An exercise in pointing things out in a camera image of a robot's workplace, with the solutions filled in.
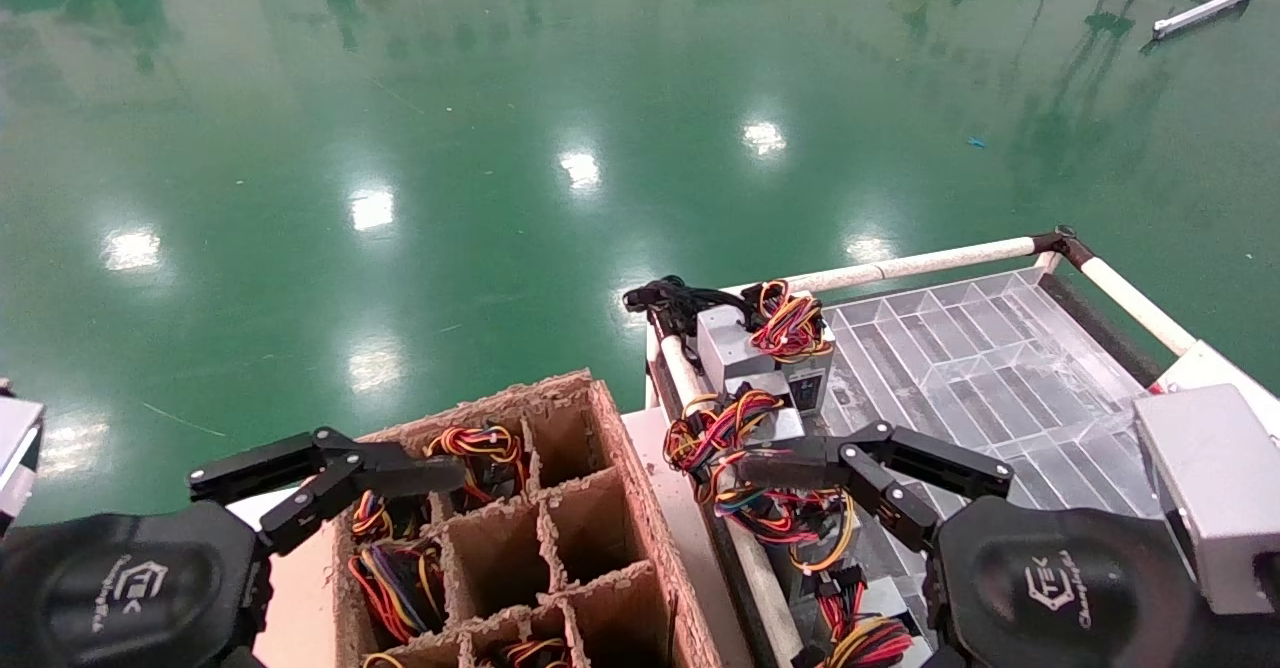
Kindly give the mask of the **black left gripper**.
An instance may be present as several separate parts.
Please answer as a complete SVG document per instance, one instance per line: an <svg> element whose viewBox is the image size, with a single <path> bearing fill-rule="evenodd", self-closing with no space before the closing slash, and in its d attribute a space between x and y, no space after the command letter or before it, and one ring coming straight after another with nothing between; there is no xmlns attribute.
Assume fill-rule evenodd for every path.
<svg viewBox="0 0 1280 668"><path fill-rule="evenodd" d="M365 491L454 491L457 457L415 457L334 427L284 436L195 468L191 502L239 502L294 486L260 536L214 503L161 516L99 514L3 539L5 667L255 667L270 586L288 555Z"/></svg>

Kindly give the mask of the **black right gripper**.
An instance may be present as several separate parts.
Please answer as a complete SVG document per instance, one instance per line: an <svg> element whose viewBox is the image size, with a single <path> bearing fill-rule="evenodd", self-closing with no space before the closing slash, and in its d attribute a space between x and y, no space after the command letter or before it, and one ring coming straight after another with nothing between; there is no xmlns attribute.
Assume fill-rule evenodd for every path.
<svg viewBox="0 0 1280 668"><path fill-rule="evenodd" d="M943 665L1279 663L1277 617L1215 613L1160 521L966 507L938 527L940 514L901 476L969 500L1005 499L1014 471L884 421L849 436L796 436L739 459L739 477L759 488L846 491L905 548L929 552L925 604Z"/></svg>

